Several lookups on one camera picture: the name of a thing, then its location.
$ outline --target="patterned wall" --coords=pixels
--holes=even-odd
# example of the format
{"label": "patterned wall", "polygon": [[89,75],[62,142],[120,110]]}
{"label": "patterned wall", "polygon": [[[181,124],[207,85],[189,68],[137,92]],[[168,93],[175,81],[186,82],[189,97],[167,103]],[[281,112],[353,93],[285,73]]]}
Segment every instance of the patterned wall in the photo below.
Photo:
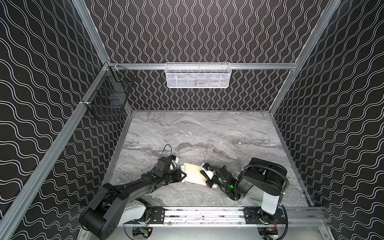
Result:
{"label": "patterned wall", "polygon": [[12,239],[77,238],[80,212],[104,179],[124,122],[84,115]]}
{"label": "patterned wall", "polygon": [[0,0],[0,219],[101,63],[70,0]]}
{"label": "patterned wall", "polygon": [[294,62],[327,0],[85,0],[112,62]]}
{"label": "patterned wall", "polygon": [[344,0],[275,119],[337,240],[384,239],[384,1]]}
{"label": "patterned wall", "polygon": [[289,70],[234,70],[228,88],[168,88],[164,71],[135,71],[135,110],[269,110]]}

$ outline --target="gray marble surface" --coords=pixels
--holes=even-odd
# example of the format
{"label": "gray marble surface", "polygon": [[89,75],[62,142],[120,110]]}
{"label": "gray marble surface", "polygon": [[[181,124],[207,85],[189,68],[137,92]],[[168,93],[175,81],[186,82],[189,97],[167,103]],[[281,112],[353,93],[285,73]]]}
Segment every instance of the gray marble surface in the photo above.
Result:
{"label": "gray marble surface", "polygon": [[[290,186],[285,206],[308,206],[268,113],[262,112],[134,112],[111,184],[138,179],[157,162],[165,144],[191,163],[227,166],[237,177],[252,157],[283,165]],[[259,206],[262,191],[251,188],[240,201],[230,200],[219,188],[189,182],[163,186],[143,197],[161,206]]]}

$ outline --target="black wire basket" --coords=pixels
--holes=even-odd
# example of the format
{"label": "black wire basket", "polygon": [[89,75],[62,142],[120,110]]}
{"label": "black wire basket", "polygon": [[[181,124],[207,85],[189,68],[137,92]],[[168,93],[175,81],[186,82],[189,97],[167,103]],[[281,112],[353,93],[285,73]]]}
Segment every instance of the black wire basket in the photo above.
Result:
{"label": "black wire basket", "polygon": [[117,78],[113,72],[108,73],[86,106],[98,121],[124,121],[129,87],[130,82]]}

